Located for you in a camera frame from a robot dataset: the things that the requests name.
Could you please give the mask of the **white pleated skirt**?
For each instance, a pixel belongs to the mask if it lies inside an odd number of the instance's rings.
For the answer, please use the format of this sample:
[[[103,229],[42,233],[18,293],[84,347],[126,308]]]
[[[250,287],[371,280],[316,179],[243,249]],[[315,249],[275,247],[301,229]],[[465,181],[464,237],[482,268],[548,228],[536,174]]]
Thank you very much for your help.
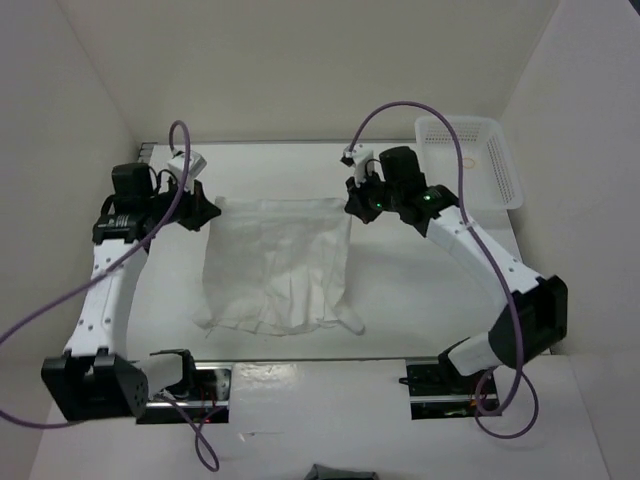
[[[291,336],[365,325],[346,301],[351,218],[339,198],[218,197],[193,321],[255,335]]]

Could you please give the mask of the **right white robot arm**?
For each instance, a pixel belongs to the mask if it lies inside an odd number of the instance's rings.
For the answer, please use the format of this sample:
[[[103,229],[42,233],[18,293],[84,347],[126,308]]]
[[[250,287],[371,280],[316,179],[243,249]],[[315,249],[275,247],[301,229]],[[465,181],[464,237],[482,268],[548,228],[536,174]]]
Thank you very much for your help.
[[[490,368],[516,368],[564,339],[568,288],[558,276],[543,277],[512,256],[471,217],[443,185],[430,185],[416,153],[407,146],[375,156],[347,152],[354,172],[346,181],[348,214],[368,224],[381,213],[398,214],[422,237],[447,252],[490,295],[499,316],[485,333],[467,337],[438,356],[438,381],[459,393]]]

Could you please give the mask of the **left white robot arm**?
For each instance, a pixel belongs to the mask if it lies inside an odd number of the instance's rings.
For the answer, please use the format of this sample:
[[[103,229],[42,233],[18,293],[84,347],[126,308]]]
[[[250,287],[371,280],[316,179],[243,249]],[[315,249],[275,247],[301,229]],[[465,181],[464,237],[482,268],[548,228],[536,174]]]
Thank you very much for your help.
[[[133,297],[147,262],[146,236],[165,213],[170,222],[198,231],[221,211],[197,177],[206,162],[193,156],[188,168],[169,161],[166,191],[144,163],[118,165],[114,192],[92,229],[94,271],[80,318],[59,357],[45,359],[41,378],[69,422],[140,418],[146,404],[166,390],[180,400],[198,390],[195,361],[186,349],[161,350],[131,361],[126,335]]]

